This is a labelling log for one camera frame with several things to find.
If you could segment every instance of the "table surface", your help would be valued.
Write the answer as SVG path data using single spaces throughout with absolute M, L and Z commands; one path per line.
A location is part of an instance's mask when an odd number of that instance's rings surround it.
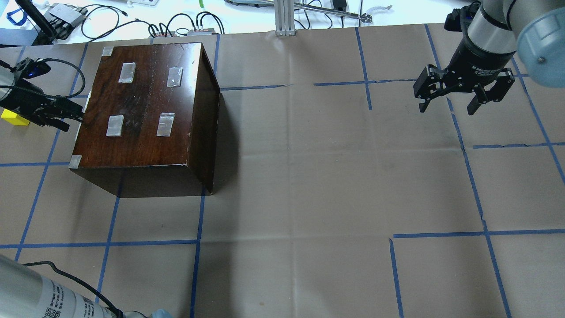
M 365 13 L 367 10 L 370 10 L 369 13 L 373 15 L 373 23 L 363 24 L 362 26 L 442 23 L 445 21 L 445 16 L 448 13 L 451 13 L 453 8 L 460 8 L 468 5 L 470 2 L 471 1 L 464 0 L 349 0 L 348 10 L 355 13 L 359 13 L 360 11 Z M 125 23 L 134 20 L 135 18 L 145 20 L 153 24 L 158 24 L 159 22 L 166 23 L 176 13 L 186 13 L 194 18 L 198 12 L 210 11 L 221 18 L 225 26 L 226 33 L 267 32 L 275 29 L 275 15 L 272 7 L 255 8 L 243 5 L 234 6 L 225 3 L 223 0 L 204 0 L 204 8 L 200 8 L 198 1 L 196 0 L 160 0 L 156 6 L 134 3 L 132 7 L 128 7 L 125 0 L 68 0 L 65 3 L 77 6 L 85 6 L 94 3 L 116 6 L 128 13 L 128 17 L 120 17 L 120 23 Z M 324 7 L 331 7 L 331 0 L 321 0 L 321 3 Z M 375 6 L 388 5 L 393 6 L 390 11 L 371 10 L 371 8 Z M 33 25 L 30 22 L 24 24 L 22 27 L 15 27 L 10 24 L 10 22 L 6 19 L 6 12 L 10 12 L 14 8 L 17 8 L 17 4 L 14 0 L 10 0 L 5 12 L 0 16 L 0 28 L 33 29 Z M 301 10 L 298 12 L 299 13 L 295 15 L 295 18 L 307 26 L 306 17 L 304 16 L 303 11 Z M 328 18 L 326 18 L 323 14 L 312 12 L 308 14 L 308 16 L 312 22 L 312 28 L 325 29 L 330 27 Z M 115 25 L 116 21 L 116 15 L 109 10 L 98 10 L 93 13 L 91 17 L 92 19 L 85 23 L 84 31 L 87 35 L 93 37 L 107 31 L 110 26 Z M 333 23 L 332 28 L 340 28 L 340 19 L 336 16 L 331 17 Z M 344 19 L 345 27 L 356 27 L 358 25 L 357 20 Z M 177 18 L 171 24 L 171 29 L 173 31 L 178 28 L 185 27 L 190 27 L 189 20 L 186 18 Z M 215 28 L 216 31 L 218 31 L 218 26 L 209 16 L 205 19 L 205 27 Z M 149 34 L 145 24 L 134 23 L 116 30 L 114 33 L 101 40 L 131 40 L 147 38 L 148 36 Z M 88 41 L 89 39 L 84 37 L 79 29 L 76 29 L 67 40 L 57 40 L 56 44 Z
M 174 317 L 564 317 L 564 89 L 517 59 L 499 103 L 418 112 L 441 24 L 201 36 L 225 99 L 216 193 L 117 199 L 67 168 L 77 123 L 0 121 L 0 253 L 52 260 L 124 310 Z M 1 49 L 86 75 L 104 46 Z M 33 82 L 68 93 L 53 64 Z M 37 270 L 94 298 L 83 288 Z

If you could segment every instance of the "dark brown wooden box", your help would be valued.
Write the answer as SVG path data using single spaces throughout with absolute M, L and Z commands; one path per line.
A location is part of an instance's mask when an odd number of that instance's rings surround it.
M 119 83 L 131 62 L 133 81 Z M 167 86 L 171 67 L 183 68 L 180 87 Z M 114 47 L 98 66 L 69 168 L 118 197 L 210 194 L 219 101 L 201 43 Z M 157 136 L 161 113 L 175 114 L 169 137 Z M 121 136 L 106 136 L 112 115 L 124 116 Z

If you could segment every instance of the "box top surface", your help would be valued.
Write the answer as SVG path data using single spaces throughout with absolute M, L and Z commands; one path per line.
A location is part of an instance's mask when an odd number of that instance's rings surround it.
M 117 46 L 102 56 L 73 151 L 79 167 L 186 165 L 202 56 L 201 43 Z M 135 63 L 130 83 L 127 63 Z M 167 86 L 173 67 L 182 67 L 179 87 Z M 170 136 L 158 136 L 162 113 L 175 114 Z M 121 135 L 107 136 L 121 115 Z

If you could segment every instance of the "yellow block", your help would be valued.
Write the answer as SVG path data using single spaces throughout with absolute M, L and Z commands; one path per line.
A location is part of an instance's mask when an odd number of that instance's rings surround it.
M 23 118 L 22 116 L 14 113 L 13 111 L 9 111 L 7 109 L 5 109 L 2 112 L 2 119 L 4 119 L 5 121 L 7 121 L 10 124 L 13 124 L 14 126 L 27 126 L 29 125 L 29 120 Z

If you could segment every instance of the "black pole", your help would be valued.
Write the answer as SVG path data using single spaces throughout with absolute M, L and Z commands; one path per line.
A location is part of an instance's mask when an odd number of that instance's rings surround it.
M 34 45 L 41 44 L 52 44 L 55 39 L 55 29 L 49 24 L 49 21 L 39 12 L 39 10 L 33 5 L 30 0 L 15 0 L 18 6 L 29 17 L 37 24 L 37 26 L 43 31 L 37 36 L 37 39 L 33 43 Z

